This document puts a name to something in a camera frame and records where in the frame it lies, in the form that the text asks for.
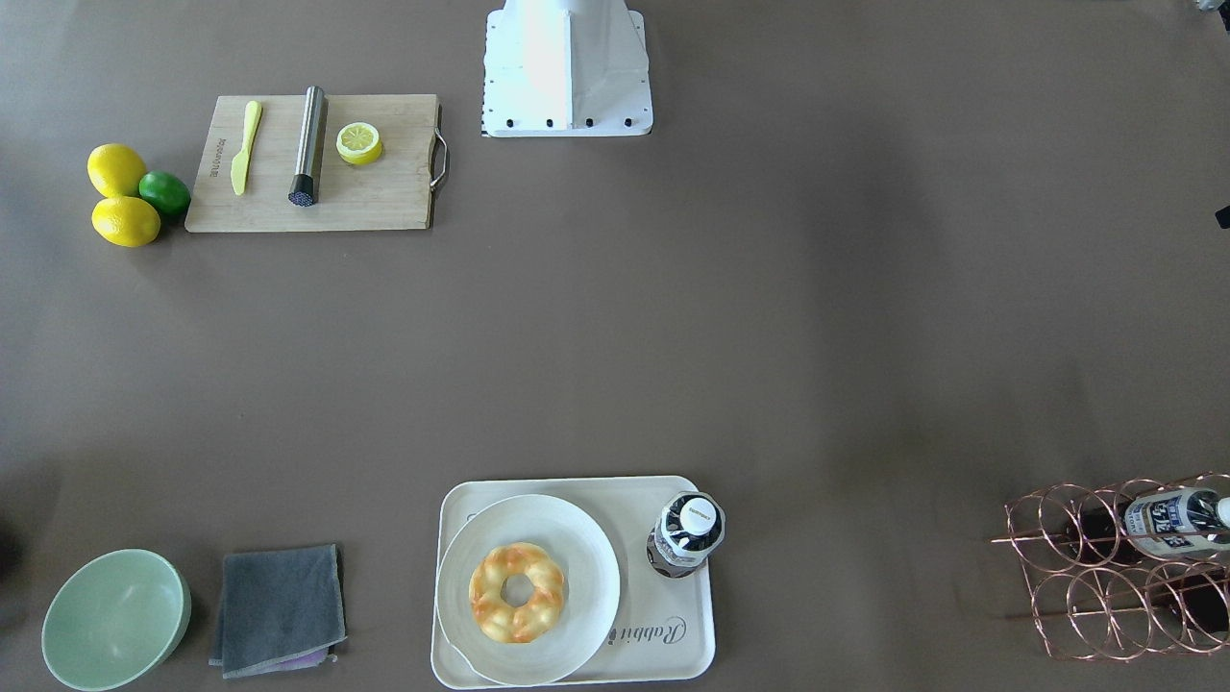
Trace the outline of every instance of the knife handle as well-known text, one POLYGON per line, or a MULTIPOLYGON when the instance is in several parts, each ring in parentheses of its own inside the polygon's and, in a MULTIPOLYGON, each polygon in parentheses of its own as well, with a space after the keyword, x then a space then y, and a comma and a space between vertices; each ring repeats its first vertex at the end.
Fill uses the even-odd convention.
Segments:
POLYGON ((261 122, 263 111, 260 101, 248 101, 247 107, 244 108, 244 149, 252 147, 252 140, 256 139, 256 125, 261 122))

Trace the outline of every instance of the folded cloth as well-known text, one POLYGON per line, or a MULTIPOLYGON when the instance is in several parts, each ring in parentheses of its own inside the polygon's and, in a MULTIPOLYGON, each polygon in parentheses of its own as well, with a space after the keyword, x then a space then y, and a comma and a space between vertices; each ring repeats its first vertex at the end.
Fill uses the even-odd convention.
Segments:
POLYGON ((224 678, 319 665, 346 639, 337 546, 236 553, 223 560, 223 595, 209 665, 224 678))

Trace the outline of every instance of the bread ring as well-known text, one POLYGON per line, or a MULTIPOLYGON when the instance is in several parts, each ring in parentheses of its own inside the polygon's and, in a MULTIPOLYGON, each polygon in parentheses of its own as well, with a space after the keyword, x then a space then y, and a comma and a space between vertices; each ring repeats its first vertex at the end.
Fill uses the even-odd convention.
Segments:
POLYGON ((563 611, 563 572, 546 551, 533 543, 501 546, 478 563, 470 578, 474 621, 488 638, 504 644, 526 644, 555 627, 563 611), (508 578, 524 574, 534 595, 514 608, 499 592, 508 578))

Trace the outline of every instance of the lime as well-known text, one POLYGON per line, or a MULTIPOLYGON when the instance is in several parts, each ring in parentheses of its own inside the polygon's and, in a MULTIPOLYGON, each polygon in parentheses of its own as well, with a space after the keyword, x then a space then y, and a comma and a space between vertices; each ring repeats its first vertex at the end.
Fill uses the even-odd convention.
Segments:
POLYGON ((145 175, 145 161, 123 144, 103 144, 90 151, 85 167, 103 197, 137 194, 137 183, 145 175))
POLYGON ((167 218, 188 210, 192 194, 182 179, 166 171, 150 171, 137 183, 137 193, 167 218))
POLYGON ((351 123, 337 133, 337 152, 347 163, 362 166, 380 157, 380 132, 368 123, 351 123))
POLYGON ((107 197, 93 206, 93 229, 116 245, 137 247, 157 237, 162 219, 140 197, 107 197))

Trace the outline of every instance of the tray logo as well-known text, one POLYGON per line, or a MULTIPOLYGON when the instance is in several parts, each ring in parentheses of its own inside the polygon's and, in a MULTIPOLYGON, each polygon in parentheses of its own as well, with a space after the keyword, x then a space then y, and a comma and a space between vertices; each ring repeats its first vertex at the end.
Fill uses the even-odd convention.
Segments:
POLYGON ((218 147, 214 149, 214 162, 209 165, 209 177, 218 177, 218 168, 223 166, 223 146, 226 146, 226 139, 219 136, 218 147))
POLYGON ((662 624, 652 627, 613 627, 606 635, 606 645, 616 642, 621 644, 643 644, 658 642, 659 644, 675 644, 688 635, 688 621, 679 616, 670 616, 662 624))

